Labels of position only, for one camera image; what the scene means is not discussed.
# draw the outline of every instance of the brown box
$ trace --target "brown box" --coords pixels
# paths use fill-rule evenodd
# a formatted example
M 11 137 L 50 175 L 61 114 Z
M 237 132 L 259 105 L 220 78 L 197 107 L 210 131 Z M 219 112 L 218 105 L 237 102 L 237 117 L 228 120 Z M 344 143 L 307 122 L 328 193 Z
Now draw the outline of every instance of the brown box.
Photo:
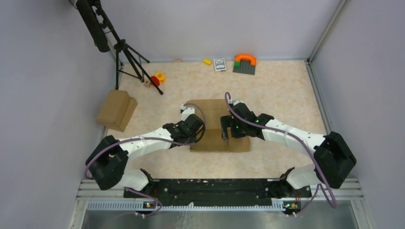
M 201 141 L 190 146 L 191 152 L 249 152 L 249 137 L 222 139 L 221 116 L 229 115 L 224 99 L 190 100 L 188 103 L 199 105 L 206 118 L 205 134 Z M 201 112 L 196 108 L 195 114 L 203 119 Z
M 108 129 L 124 131 L 137 107 L 137 101 L 126 91 L 111 90 L 97 116 Z

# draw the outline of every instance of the orange handle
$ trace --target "orange handle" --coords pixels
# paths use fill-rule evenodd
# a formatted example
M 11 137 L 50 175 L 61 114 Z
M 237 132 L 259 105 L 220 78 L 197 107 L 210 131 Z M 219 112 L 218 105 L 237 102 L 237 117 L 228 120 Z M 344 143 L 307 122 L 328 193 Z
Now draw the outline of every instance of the orange handle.
M 235 61 L 250 61 L 250 65 L 256 65 L 256 58 L 248 54 L 239 54 L 235 57 Z

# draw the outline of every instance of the deck of cards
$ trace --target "deck of cards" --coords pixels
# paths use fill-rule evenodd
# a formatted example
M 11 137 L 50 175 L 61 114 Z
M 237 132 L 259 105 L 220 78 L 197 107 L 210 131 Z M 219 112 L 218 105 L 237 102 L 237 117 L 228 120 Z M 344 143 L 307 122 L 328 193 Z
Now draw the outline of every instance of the deck of cards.
M 214 66 L 215 66 L 215 71 L 217 72 L 223 72 L 226 71 L 226 65 L 225 65 L 225 59 L 214 59 Z

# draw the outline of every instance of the beige marble table surface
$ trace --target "beige marble table surface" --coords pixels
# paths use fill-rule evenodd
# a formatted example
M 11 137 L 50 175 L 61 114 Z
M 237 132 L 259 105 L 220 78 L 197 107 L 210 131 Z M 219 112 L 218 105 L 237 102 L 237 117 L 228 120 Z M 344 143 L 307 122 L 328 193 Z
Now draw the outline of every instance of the beige marble table surface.
M 150 75 L 166 75 L 166 83 L 160 86 L 164 95 L 123 74 L 119 89 L 136 98 L 138 106 L 125 132 L 109 130 L 108 135 L 131 137 L 178 122 L 181 104 L 191 99 L 223 99 L 226 91 L 256 115 L 266 113 L 297 128 L 325 133 L 304 61 L 258 61 L 255 75 L 232 73 L 233 62 L 226 64 L 226 72 L 215 72 L 213 65 L 203 62 L 143 64 Z M 135 74 L 129 64 L 124 71 Z M 251 152 L 196 153 L 183 146 L 144 155 L 127 166 L 143 168 L 153 178 L 269 178 L 309 163 L 298 151 L 251 138 Z

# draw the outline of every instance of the robotic arm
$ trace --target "robotic arm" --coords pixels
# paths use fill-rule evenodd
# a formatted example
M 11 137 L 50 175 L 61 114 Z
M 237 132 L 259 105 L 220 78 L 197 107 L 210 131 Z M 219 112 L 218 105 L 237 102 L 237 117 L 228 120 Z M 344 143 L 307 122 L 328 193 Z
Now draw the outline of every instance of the robotic arm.
M 309 149 L 308 156 L 317 162 L 331 188 L 340 188 L 356 164 L 356 158 L 342 136 L 336 132 L 328 135 L 310 133 L 282 123 L 268 114 L 256 116 L 240 100 L 229 99 L 228 103 L 231 115 L 221 117 L 223 139 L 228 139 L 226 129 L 231 128 L 232 137 L 258 137 L 265 141 L 284 144 L 308 155 L 306 148 L 301 144 L 303 142 Z M 248 124 L 240 118 L 255 125 Z M 293 167 L 280 177 L 278 187 L 273 188 L 275 191 L 273 194 L 281 197 L 291 191 L 291 188 L 300 189 L 320 182 L 323 182 L 323 179 L 314 164 Z
M 101 190 L 130 187 L 140 191 L 151 178 L 142 169 L 126 168 L 129 160 L 161 149 L 194 144 L 204 128 L 204 122 L 198 116 L 189 114 L 183 121 L 165 124 L 144 135 L 121 139 L 107 136 L 86 160 L 86 168 Z

